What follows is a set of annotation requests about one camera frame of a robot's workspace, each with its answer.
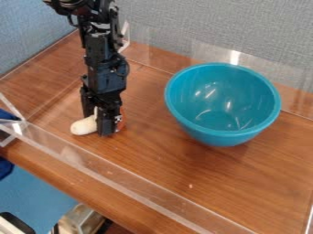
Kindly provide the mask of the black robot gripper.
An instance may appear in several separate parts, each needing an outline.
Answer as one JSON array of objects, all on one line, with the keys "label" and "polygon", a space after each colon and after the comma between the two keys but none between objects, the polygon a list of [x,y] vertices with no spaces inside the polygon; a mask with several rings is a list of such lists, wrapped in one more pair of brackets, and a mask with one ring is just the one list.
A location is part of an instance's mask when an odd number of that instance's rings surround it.
[{"label": "black robot gripper", "polygon": [[85,57],[86,73],[80,77],[80,103],[84,117],[94,115],[96,131],[108,136],[122,127],[120,94],[125,91],[129,64],[124,56]]}]

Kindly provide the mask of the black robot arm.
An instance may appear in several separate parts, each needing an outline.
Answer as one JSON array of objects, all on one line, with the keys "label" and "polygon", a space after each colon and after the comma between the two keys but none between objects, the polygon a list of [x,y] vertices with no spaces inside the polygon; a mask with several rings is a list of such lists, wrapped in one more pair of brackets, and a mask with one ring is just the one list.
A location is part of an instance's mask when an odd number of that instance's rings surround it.
[{"label": "black robot arm", "polygon": [[93,114],[97,134],[108,136],[120,130],[120,93],[125,90],[129,73],[129,64],[118,52],[122,46],[118,8],[114,0],[42,2],[77,28],[86,66],[78,90],[82,114],[85,117]]}]

